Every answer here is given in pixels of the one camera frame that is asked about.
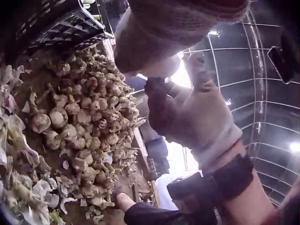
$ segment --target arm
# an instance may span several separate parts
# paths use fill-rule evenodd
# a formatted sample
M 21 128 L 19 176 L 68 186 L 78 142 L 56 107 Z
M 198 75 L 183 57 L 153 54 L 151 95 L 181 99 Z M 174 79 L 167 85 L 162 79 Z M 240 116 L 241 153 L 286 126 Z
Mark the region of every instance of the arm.
M 237 154 L 241 154 L 242 156 L 246 154 L 246 150 L 241 141 L 238 141 L 229 152 L 224 153 L 206 170 L 203 170 L 203 175 L 205 176 L 205 174 L 211 173 L 226 165 Z M 252 182 L 241 195 L 217 207 L 222 220 L 241 225 L 262 224 L 270 214 L 275 212 L 274 207 L 260 184 L 255 169 L 252 174 Z

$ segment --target hand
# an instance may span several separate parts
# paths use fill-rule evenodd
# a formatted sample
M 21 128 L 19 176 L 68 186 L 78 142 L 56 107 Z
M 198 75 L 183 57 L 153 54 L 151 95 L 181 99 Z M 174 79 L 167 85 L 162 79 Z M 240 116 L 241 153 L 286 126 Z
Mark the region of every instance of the hand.
M 230 149 L 242 131 L 234 124 L 218 87 L 204 69 L 203 53 L 183 60 L 193 89 L 148 79 L 145 92 L 149 123 L 167 141 L 191 149 L 202 169 Z
M 115 181 L 113 183 L 113 185 L 114 185 L 114 190 L 113 190 L 110 198 L 111 198 L 111 201 L 115 204 L 115 209 L 119 209 L 120 206 L 119 206 L 119 202 L 118 202 L 118 195 L 120 193 L 126 194 L 126 192 L 125 192 L 124 186 L 122 184 L 120 184 L 119 182 Z

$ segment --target black plastic crate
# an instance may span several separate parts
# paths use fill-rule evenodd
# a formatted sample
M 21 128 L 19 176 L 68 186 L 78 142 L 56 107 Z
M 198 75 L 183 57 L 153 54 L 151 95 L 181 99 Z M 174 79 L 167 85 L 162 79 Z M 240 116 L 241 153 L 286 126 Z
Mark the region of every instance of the black plastic crate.
M 152 180 L 156 180 L 161 175 L 163 175 L 165 173 L 169 173 L 168 169 L 170 168 L 170 166 L 169 166 L 169 163 L 166 158 L 165 158 L 165 160 L 162 160 L 161 162 L 156 162 L 150 156 L 147 156 L 147 162 L 148 162 L 148 166 L 149 166 L 149 169 L 151 172 Z
M 97 1 L 90 10 L 99 14 Z M 59 52 L 83 50 L 114 37 L 105 31 L 101 18 L 96 20 L 83 7 L 81 0 L 32 1 L 21 12 L 13 16 L 12 35 L 5 44 L 8 63 L 14 63 L 22 53 L 31 56 L 45 48 Z

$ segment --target dark sleeve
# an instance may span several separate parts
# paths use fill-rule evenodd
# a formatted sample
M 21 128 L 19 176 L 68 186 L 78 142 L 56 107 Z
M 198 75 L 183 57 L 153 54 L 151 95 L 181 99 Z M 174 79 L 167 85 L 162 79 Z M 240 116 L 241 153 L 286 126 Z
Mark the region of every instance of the dark sleeve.
M 182 218 L 178 210 L 155 208 L 147 203 L 139 202 L 126 211 L 124 221 L 127 225 L 167 225 Z

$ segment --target gray work glove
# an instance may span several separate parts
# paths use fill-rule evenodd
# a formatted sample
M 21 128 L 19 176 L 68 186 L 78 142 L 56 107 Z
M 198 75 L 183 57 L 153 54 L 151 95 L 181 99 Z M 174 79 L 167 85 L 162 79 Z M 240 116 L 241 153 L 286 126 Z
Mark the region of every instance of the gray work glove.
M 183 60 L 193 89 L 148 79 L 145 92 L 149 97 L 149 123 L 167 141 L 191 149 L 199 169 L 203 169 L 230 149 L 242 131 L 203 68 L 203 53 Z

